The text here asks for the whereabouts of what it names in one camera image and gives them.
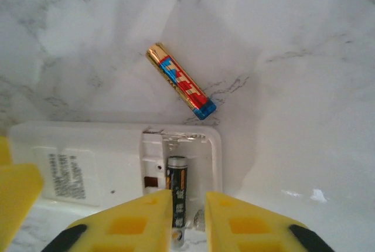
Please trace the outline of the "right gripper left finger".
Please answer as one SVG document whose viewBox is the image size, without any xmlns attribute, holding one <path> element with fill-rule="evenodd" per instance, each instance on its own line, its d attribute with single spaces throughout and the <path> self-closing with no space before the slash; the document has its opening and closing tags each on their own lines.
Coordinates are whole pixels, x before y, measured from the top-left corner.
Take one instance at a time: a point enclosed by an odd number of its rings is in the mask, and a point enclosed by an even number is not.
<svg viewBox="0 0 375 252">
<path fill-rule="evenodd" d="M 43 251 L 169 251 L 172 191 L 155 193 L 76 220 Z"/>
</svg>

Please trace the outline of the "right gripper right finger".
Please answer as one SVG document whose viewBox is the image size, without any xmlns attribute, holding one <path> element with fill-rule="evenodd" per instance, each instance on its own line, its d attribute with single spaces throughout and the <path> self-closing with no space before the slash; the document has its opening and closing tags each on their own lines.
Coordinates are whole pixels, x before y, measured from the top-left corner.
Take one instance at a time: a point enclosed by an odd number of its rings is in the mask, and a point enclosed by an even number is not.
<svg viewBox="0 0 375 252">
<path fill-rule="evenodd" d="M 209 251 L 333 251 L 303 223 L 220 192 L 206 193 Z"/>
</svg>

